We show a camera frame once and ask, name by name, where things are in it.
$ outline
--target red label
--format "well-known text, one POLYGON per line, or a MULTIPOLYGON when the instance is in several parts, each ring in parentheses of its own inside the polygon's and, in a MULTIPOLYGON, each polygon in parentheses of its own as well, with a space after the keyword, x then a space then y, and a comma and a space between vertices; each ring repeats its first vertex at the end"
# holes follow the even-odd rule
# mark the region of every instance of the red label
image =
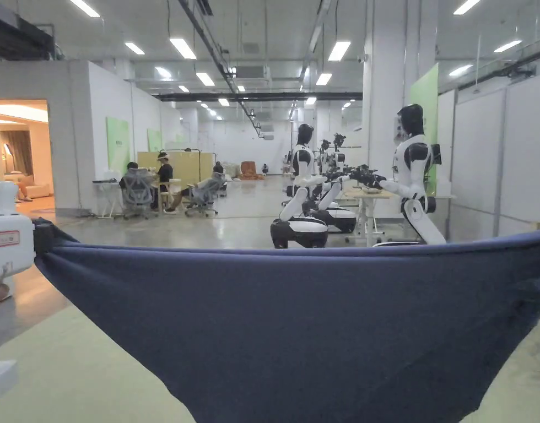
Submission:
POLYGON ((19 244, 19 231, 0 232, 0 247, 19 244))

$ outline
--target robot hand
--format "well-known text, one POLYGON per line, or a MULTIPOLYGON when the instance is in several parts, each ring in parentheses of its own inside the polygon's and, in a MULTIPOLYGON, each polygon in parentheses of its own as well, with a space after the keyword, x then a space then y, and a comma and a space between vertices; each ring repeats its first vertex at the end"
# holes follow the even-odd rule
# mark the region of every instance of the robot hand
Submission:
POLYGON ((361 165, 350 172, 350 179, 360 182, 368 188, 383 189, 380 183, 385 181, 386 178, 381 175, 374 174, 375 171, 376 170, 371 170, 366 165, 361 165))

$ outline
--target navy blue cloth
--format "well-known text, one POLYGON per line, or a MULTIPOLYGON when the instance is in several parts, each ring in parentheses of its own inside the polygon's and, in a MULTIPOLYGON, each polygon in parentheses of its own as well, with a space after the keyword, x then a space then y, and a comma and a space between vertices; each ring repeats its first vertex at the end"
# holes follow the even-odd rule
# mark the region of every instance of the navy blue cloth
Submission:
POLYGON ((540 314, 540 232, 302 251, 57 239, 36 264, 198 423, 459 422, 540 314))

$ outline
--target table leg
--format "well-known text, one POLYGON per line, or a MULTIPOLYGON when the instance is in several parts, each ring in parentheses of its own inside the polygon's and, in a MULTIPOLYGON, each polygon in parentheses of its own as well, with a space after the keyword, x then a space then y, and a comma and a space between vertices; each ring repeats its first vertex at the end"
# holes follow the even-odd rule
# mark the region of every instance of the table leg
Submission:
POLYGON ((366 246, 374 246, 374 200, 372 198, 366 199, 366 246))

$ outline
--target gray chair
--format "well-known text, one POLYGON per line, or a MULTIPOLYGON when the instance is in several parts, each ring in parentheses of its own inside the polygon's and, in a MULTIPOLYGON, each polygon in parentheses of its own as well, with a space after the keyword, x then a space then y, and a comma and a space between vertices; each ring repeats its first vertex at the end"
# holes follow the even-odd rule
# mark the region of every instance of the gray chair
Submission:
POLYGON ((142 216, 148 219, 153 214, 150 209, 154 200, 152 175, 147 169, 128 169, 123 179, 123 218, 142 216))

